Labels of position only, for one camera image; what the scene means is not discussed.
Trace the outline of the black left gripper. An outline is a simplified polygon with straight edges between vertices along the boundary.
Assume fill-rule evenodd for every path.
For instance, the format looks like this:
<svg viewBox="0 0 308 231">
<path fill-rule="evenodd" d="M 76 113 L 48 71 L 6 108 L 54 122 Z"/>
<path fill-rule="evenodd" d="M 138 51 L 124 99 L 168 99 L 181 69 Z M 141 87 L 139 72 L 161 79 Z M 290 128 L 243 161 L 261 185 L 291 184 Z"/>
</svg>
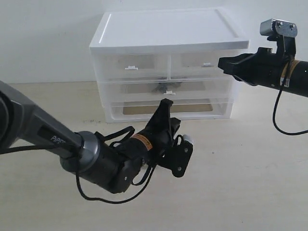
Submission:
<svg viewBox="0 0 308 231">
<path fill-rule="evenodd" d="M 130 168 L 141 168 L 158 165 L 165 152 L 173 148 L 175 136 L 180 128 L 181 120 L 170 117 L 173 101 L 164 98 L 160 101 L 154 115 L 139 132 L 131 132 L 120 143 L 120 157 Z"/>
</svg>

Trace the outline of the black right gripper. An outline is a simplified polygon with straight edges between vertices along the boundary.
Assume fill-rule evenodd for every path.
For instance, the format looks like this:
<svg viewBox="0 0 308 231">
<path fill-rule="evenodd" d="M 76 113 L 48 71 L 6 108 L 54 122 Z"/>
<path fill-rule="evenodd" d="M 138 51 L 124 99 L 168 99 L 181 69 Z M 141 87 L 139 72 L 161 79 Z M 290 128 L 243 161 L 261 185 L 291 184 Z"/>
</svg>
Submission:
<svg viewBox="0 0 308 231">
<path fill-rule="evenodd" d="M 260 47 L 256 53 L 221 57 L 218 68 L 224 74 L 251 86 L 278 86 L 284 68 L 284 56 L 273 53 L 272 48 Z"/>
</svg>

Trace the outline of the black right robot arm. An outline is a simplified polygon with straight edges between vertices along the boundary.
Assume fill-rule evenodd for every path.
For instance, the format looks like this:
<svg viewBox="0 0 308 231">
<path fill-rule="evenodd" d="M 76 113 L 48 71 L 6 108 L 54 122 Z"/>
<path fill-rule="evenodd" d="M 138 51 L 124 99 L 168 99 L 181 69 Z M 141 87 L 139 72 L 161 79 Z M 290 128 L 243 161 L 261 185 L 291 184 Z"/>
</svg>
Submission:
<svg viewBox="0 0 308 231">
<path fill-rule="evenodd" d="M 308 96 L 308 63 L 287 55 L 280 56 L 271 48 L 258 48 L 256 53 L 243 53 L 234 57 L 221 57 L 218 68 L 250 86 L 263 86 L 279 90 L 287 77 L 283 91 Z"/>
</svg>

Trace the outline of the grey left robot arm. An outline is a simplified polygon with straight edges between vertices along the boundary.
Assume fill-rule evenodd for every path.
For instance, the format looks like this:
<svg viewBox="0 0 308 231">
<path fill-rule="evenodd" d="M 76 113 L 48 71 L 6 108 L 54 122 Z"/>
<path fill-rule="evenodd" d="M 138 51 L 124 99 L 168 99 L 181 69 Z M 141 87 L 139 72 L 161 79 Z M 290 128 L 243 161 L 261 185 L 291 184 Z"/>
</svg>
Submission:
<svg viewBox="0 0 308 231">
<path fill-rule="evenodd" d="M 110 193 L 123 193 L 143 164 L 154 166 L 174 144 L 180 120 L 170 115 L 173 102 L 161 100 L 145 128 L 129 126 L 104 136 L 99 132 L 73 132 L 24 94 L 0 85 L 0 147 L 25 140 L 60 158 L 64 170 Z"/>
</svg>

